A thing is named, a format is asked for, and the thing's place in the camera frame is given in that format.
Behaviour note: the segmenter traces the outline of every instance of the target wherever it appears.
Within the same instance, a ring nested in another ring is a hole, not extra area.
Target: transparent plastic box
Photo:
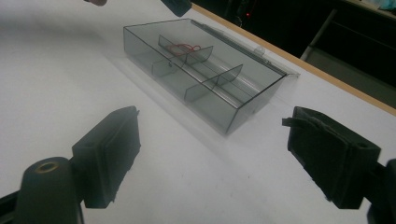
[[[221,133],[268,103],[288,72],[186,19],[124,27],[132,61]]]

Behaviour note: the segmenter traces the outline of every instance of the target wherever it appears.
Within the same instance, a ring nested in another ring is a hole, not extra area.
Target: white tabletop
[[[192,18],[255,43],[191,10]],[[0,197],[42,159],[73,146],[108,113],[139,110],[141,152],[106,210],[86,223],[366,223],[369,206],[338,210],[287,150],[281,119],[304,106],[325,113],[396,158],[396,118],[289,63],[271,102],[228,137],[199,120],[137,68],[122,27],[177,19],[160,0],[0,1]]]

